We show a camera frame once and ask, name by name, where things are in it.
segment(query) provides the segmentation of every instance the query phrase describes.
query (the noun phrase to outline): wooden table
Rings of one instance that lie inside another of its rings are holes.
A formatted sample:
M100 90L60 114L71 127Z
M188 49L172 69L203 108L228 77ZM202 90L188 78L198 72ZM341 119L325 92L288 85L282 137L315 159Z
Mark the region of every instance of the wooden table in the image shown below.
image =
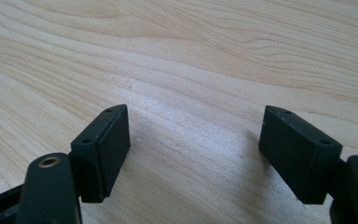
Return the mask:
M257 143L276 105L358 154L358 2L0 1L0 192L118 104L131 150L85 223L328 223Z

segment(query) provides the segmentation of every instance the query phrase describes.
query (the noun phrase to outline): hole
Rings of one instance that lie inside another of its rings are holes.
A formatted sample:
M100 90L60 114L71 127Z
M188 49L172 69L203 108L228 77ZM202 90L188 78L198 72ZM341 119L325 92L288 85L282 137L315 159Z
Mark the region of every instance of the hole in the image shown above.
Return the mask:
M46 158L44 160L42 160L41 162L39 162L39 167L40 168L49 168L57 163L60 162L60 158L58 157L49 157L49 158Z
M82 143L90 143L91 142L91 139L89 138L86 138L86 139L83 139Z
M322 140L321 143L326 146L330 146L330 144L331 144L329 141L326 141L326 140Z

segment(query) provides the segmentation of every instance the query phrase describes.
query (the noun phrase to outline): black plastic block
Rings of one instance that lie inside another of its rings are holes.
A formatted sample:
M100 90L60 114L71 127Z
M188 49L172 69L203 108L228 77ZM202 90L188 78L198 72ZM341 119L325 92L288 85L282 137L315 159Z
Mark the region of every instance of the black plastic block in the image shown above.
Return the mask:
M342 145L293 112L266 106L259 150L302 203L322 204Z
M71 147L73 164L81 169L82 202L103 202L110 195L130 148L127 106L105 109Z

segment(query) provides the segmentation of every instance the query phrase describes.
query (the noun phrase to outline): metal screw hole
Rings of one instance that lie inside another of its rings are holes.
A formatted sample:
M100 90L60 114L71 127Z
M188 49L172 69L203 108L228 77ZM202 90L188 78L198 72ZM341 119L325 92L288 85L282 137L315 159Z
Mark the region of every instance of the metal screw hole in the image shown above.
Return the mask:
M45 158L44 160L39 162L38 166L40 168L49 168L51 166L54 166L54 165L58 164L59 162L60 162L60 158L58 158L58 157L49 157L49 158Z

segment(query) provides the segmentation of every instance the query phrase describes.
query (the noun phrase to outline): light wood surface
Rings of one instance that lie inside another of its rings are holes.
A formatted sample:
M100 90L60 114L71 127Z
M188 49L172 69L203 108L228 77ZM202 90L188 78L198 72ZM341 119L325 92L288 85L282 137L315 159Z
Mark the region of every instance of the light wood surface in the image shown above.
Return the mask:
M358 154L358 1L0 1L0 192L118 104L131 150L85 223L328 223L257 143L276 105Z

